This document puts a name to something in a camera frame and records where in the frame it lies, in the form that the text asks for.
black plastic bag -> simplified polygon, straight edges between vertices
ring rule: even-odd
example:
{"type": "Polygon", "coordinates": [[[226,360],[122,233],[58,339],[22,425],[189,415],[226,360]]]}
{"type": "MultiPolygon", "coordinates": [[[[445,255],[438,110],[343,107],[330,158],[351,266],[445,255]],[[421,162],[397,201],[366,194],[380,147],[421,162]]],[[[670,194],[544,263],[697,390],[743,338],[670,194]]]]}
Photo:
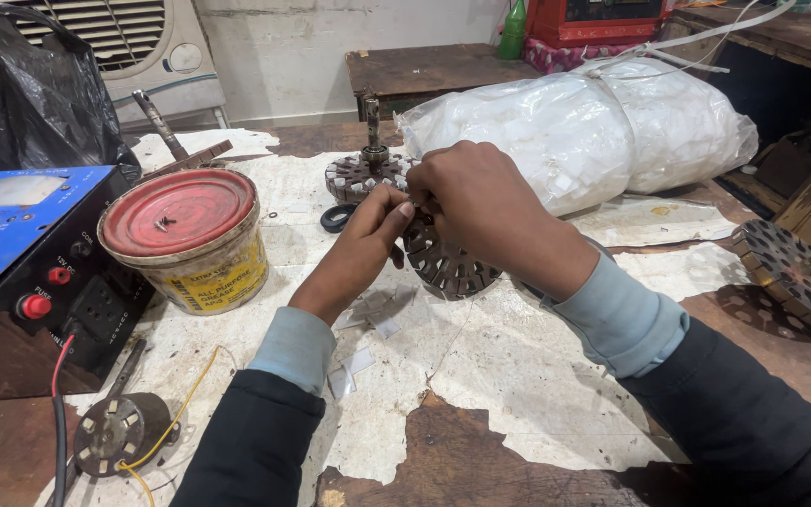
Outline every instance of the black plastic bag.
{"type": "Polygon", "coordinates": [[[93,48],[39,11],[0,4],[0,170],[117,164],[139,178],[93,48]],[[54,33],[39,48],[17,21],[54,33]]]}

pink cloth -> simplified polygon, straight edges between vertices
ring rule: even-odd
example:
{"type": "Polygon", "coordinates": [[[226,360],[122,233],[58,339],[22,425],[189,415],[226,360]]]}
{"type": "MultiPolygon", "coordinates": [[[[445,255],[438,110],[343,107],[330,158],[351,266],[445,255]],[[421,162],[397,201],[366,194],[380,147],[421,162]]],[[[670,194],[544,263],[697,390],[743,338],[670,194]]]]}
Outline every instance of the pink cloth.
{"type": "Polygon", "coordinates": [[[524,61],[534,66],[536,70],[544,74],[555,72],[565,72],[580,67],[584,60],[581,56],[590,60],[602,56],[615,56],[628,48],[633,48],[639,44],[619,44],[616,46],[588,46],[586,54],[584,47],[553,49],[547,46],[542,40],[534,37],[524,37],[524,50],[522,58],[524,61]]]}

red wire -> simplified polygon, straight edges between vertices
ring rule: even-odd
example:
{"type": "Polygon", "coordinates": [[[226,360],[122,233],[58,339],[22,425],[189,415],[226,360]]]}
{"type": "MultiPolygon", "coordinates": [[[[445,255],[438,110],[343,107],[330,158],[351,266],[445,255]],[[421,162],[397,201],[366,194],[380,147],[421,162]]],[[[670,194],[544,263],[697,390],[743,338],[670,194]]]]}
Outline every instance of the red wire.
{"type": "Polygon", "coordinates": [[[59,362],[55,363],[55,372],[52,373],[52,398],[55,398],[59,395],[59,388],[58,388],[58,381],[59,381],[59,372],[61,371],[61,363],[65,360],[65,355],[68,354],[68,350],[70,349],[71,342],[74,341],[74,335],[68,337],[68,340],[61,348],[61,355],[59,355],[59,362]]]}

person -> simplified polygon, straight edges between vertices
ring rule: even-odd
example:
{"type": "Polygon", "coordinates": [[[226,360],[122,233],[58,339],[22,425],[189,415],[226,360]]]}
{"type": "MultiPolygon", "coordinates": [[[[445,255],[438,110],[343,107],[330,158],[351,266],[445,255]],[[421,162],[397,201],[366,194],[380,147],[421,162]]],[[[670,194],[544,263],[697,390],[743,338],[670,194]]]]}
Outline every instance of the person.
{"type": "MultiPolygon", "coordinates": [[[[441,236],[545,294],[542,307],[670,433],[704,491],[724,504],[811,505],[811,403],[549,215],[507,155],[462,141],[427,154],[406,178],[441,236]]],[[[218,404],[172,507],[296,505],[324,414],[330,326],[383,268],[413,217],[408,199],[378,185],[277,309],[218,404]]]]}

light blue cuff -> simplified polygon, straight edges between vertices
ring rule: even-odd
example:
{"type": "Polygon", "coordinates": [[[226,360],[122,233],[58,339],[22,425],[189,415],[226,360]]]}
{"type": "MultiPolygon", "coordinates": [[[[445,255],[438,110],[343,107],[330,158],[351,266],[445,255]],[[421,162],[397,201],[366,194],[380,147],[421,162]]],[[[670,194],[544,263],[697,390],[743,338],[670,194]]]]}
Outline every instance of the light blue cuff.
{"type": "Polygon", "coordinates": [[[336,346],[337,340],[323,320],[299,308],[279,307],[247,368],[277,375],[321,396],[336,346]]]}
{"type": "Polygon", "coordinates": [[[581,340],[584,355],[615,378],[642,377],[669,358],[690,328],[690,316],[665,294],[637,282],[602,253],[597,269],[574,296],[542,308],[581,340]]]}

